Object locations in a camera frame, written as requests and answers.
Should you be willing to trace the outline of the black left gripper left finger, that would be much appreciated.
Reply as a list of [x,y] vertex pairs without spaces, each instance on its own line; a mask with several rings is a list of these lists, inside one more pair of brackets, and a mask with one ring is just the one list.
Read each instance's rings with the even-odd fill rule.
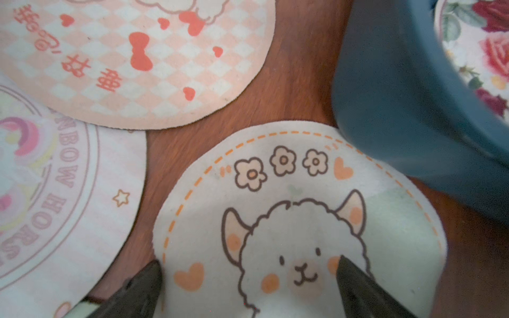
[[160,262],[153,260],[102,303],[89,318],[152,318],[163,284]]

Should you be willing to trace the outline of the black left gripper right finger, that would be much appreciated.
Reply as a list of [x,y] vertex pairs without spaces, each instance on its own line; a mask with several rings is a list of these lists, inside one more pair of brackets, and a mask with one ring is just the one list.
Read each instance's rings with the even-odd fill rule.
[[337,284],[347,318],[414,316],[346,257],[339,260]]

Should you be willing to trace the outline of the white bear flower coaster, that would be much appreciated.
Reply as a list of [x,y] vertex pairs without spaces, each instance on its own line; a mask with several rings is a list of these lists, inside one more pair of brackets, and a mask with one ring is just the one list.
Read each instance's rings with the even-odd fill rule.
[[197,159],[153,247],[156,317],[343,317],[342,258],[428,317],[447,256],[435,209],[405,175],[310,121],[241,130]]

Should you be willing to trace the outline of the teal plastic storage box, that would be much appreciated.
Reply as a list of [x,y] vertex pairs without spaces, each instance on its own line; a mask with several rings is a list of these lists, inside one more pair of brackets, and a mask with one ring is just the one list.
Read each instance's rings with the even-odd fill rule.
[[429,1],[354,1],[332,88],[341,135],[365,154],[508,223],[505,98],[452,70]]

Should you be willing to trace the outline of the floral rose coaster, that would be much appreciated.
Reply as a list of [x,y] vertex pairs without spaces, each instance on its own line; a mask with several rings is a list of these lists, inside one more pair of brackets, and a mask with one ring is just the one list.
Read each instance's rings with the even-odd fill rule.
[[453,69],[508,124],[508,1],[438,1],[434,26]]

